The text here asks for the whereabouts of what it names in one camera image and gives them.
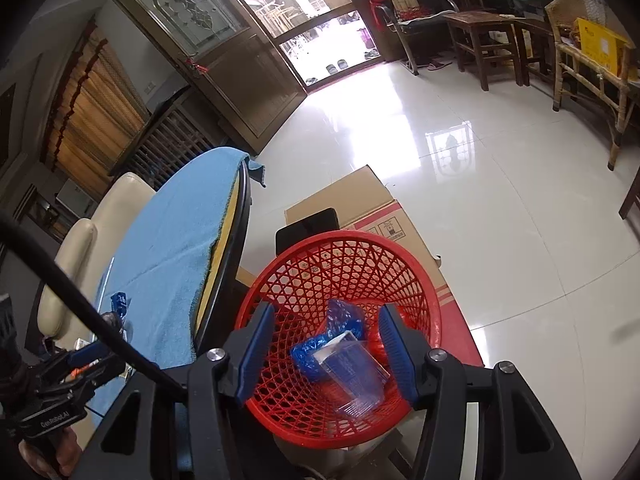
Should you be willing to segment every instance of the yellow box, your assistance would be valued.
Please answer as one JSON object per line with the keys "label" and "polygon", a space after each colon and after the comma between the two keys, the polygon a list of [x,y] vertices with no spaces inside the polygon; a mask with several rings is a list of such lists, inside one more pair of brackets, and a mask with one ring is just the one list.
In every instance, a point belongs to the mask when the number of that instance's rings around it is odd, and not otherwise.
{"label": "yellow box", "polygon": [[607,27],[578,18],[580,49],[615,75],[622,69],[622,49],[627,39]]}

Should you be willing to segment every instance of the silver screw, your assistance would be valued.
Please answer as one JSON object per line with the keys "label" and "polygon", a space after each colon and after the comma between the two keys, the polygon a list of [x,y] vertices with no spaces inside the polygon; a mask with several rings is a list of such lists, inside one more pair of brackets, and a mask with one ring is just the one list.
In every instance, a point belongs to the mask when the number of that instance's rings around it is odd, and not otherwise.
{"label": "silver screw", "polygon": [[224,359],[226,352],[222,348],[212,348],[207,351],[207,359],[209,361],[220,361],[220,359]]}
{"label": "silver screw", "polygon": [[434,348],[429,350],[429,357],[434,361],[444,361],[447,358],[447,353],[442,348]]}
{"label": "silver screw", "polygon": [[516,365],[511,361],[500,361],[498,363],[498,368],[506,374],[513,374],[516,371]]}

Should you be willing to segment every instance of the red plastic basket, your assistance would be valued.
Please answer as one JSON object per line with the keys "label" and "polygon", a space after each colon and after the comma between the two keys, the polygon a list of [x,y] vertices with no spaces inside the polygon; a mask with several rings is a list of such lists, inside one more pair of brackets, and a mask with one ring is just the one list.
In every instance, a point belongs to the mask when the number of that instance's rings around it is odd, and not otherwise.
{"label": "red plastic basket", "polygon": [[349,420],[309,383],[290,357],[293,345],[321,332],[327,300],[351,301],[364,309],[367,329],[385,303],[395,303],[414,328],[440,345],[440,307],[420,263],[403,247],[360,231],[332,231],[307,238],[273,260],[247,293],[236,319],[245,326],[255,307],[276,307],[271,348],[247,405],[271,433],[299,446],[356,446],[394,427],[410,411],[392,379],[385,401],[363,420]]}

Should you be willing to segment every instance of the human hand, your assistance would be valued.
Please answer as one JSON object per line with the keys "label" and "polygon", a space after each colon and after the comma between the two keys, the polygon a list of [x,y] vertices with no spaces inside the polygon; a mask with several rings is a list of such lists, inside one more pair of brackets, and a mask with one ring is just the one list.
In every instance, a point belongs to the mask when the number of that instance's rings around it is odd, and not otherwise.
{"label": "human hand", "polygon": [[[53,473],[53,468],[43,459],[40,453],[33,447],[22,441],[18,448],[24,461],[31,466],[36,473],[49,477],[49,473]],[[82,455],[82,448],[78,445],[78,437],[76,432],[71,428],[64,428],[62,430],[62,439],[56,449],[56,459],[60,464],[60,474],[64,476],[70,476],[78,460]]]}

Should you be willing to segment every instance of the orange curtain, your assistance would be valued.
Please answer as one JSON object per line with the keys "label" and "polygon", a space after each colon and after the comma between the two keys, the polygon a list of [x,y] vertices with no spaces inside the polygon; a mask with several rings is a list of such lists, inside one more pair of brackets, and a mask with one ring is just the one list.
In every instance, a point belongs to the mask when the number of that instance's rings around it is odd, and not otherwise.
{"label": "orange curtain", "polygon": [[100,30],[90,22],[76,46],[49,115],[45,163],[100,200],[120,154],[149,113]]}

